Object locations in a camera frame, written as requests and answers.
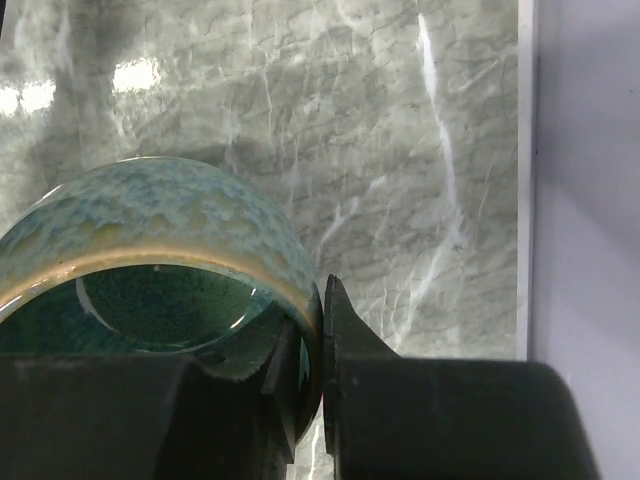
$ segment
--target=marble backdrop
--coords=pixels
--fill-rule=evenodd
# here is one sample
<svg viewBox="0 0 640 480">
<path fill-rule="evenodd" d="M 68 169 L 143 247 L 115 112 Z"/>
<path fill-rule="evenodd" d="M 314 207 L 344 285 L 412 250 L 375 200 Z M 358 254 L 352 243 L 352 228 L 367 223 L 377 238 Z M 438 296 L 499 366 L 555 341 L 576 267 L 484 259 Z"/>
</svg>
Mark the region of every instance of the marble backdrop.
<svg viewBox="0 0 640 480">
<path fill-rule="evenodd" d="M 406 355 L 515 355 L 516 0 L 21 0 L 0 40 L 0 233 L 137 155 L 275 199 Z M 319 417 L 291 479 L 329 479 Z"/>
</svg>

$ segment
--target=glazed ceramic bowl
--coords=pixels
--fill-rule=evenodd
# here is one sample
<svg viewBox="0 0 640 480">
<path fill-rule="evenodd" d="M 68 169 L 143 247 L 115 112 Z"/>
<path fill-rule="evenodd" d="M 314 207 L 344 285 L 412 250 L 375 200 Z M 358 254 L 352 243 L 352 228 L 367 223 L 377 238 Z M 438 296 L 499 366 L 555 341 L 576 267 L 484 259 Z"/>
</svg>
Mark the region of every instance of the glazed ceramic bowl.
<svg viewBox="0 0 640 480">
<path fill-rule="evenodd" d="M 117 162 L 0 239 L 0 352 L 198 355 L 275 304 L 303 340 L 301 436 L 321 395 L 314 279 L 287 218 L 240 179 L 193 160 Z"/>
</svg>

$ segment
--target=black holder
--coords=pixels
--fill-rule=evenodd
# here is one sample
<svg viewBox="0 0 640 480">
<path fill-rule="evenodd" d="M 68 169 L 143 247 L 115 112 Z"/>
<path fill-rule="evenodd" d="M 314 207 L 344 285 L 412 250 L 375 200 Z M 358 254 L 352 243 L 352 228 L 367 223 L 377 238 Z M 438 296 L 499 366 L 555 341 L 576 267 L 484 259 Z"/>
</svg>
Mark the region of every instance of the black holder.
<svg viewBox="0 0 640 480">
<path fill-rule="evenodd" d="M 300 338 L 275 311 L 265 315 L 280 333 L 241 380 L 216 370 L 223 355 L 0 358 L 0 478 L 284 479 Z M 238 347 L 241 334 L 260 333 L 245 329 Z M 553 370 L 402 358 L 357 316 L 334 276 L 324 370 L 338 479 L 598 478 Z"/>
</svg>

